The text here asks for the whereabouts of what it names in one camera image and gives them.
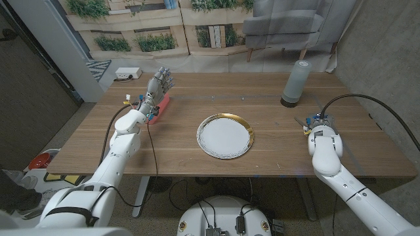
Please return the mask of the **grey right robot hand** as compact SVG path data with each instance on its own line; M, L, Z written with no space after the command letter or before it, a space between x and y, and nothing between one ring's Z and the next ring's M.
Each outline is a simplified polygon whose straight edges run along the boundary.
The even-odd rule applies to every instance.
M334 121L334 116L327 113L324 115L323 119L321 118L321 113L310 113L306 118L306 125L310 130L312 130L313 128L320 125L332 127Z

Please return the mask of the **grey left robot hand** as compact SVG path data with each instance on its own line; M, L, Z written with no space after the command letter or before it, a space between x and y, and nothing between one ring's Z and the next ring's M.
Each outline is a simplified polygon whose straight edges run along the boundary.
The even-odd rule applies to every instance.
M169 68L161 67L149 80L146 94L137 110L146 116L146 120L157 117L169 103L167 91L174 85L173 78L170 77Z

